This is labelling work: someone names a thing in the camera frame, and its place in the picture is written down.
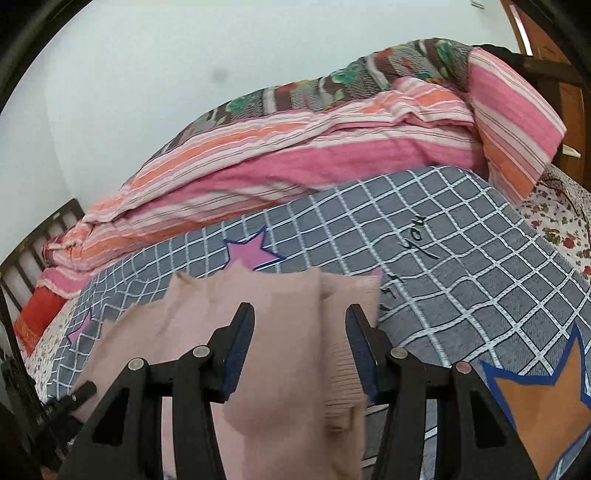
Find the dark wooden headboard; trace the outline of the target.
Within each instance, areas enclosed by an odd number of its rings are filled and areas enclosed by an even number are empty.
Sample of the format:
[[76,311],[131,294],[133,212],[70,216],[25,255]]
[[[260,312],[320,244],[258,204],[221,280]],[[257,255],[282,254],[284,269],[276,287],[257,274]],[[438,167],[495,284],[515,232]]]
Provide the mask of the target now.
[[48,264],[42,257],[46,240],[60,235],[84,216],[76,198],[50,214],[21,240],[1,263],[1,359],[13,355],[13,324],[33,295],[35,284]]

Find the grey checked bed blanket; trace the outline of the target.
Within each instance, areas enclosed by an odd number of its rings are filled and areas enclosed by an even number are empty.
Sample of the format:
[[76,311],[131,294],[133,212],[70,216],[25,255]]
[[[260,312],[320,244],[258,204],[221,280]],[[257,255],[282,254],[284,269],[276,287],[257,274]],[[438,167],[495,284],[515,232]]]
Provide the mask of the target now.
[[489,362],[542,378],[558,371],[571,334],[590,346],[590,286],[492,186],[454,167],[377,176],[232,218],[143,248],[83,288],[46,392],[80,379],[108,320],[161,299],[177,272],[228,264],[260,241],[267,274],[382,273],[379,322],[396,345],[449,365]]

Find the pink orange striped quilt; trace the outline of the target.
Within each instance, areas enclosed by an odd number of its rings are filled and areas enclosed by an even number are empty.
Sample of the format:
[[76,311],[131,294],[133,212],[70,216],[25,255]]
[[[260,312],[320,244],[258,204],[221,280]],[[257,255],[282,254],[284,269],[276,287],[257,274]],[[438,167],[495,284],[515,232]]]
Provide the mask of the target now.
[[511,203],[533,191],[566,128],[547,100],[481,46],[468,90],[402,77],[324,111],[281,111],[216,127],[154,154],[120,189],[48,240],[39,285],[76,296],[101,270],[178,234],[353,180],[455,166]]

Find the pink knit sweater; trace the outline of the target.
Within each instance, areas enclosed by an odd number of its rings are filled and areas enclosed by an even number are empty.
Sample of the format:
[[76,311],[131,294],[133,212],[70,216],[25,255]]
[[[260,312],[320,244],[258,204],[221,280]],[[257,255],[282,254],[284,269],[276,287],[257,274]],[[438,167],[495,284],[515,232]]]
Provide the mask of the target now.
[[80,374],[104,394],[135,357],[179,358],[227,325],[243,302],[256,322],[238,385],[212,414],[230,479],[356,479],[367,399],[346,337],[346,308],[378,313],[381,275],[317,268],[290,274],[235,264],[211,277],[173,274],[164,296],[103,323]]

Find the brown floral patterned quilt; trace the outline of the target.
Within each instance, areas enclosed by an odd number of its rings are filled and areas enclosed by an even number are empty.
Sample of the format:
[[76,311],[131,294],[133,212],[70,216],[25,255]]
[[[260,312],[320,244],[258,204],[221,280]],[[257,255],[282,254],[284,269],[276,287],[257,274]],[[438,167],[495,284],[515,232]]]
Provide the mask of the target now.
[[393,88],[402,77],[436,83],[455,92],[468,90],[468,56],[473,47],[455,40],[414,40],[360,57],[311,80],[266,87],[225,102],[193,120],[157,150],[156,157],[198,134],[237,121],[281,111],[324,111]]

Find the red pillow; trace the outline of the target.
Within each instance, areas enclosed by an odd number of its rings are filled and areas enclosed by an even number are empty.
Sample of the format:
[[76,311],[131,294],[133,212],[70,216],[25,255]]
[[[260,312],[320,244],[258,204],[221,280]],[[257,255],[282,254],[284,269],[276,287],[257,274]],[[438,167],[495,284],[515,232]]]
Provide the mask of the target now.
[[14,323],[14,332],[29,357],[66,300],[45,287],[36,288]]

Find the white floral bed sheet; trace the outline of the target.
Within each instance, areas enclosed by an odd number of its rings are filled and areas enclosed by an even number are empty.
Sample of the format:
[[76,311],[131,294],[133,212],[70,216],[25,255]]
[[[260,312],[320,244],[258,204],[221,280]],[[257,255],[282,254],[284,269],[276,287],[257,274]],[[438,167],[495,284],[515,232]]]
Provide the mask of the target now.
[[590,192],[549,165],[517,211],[589,281]]

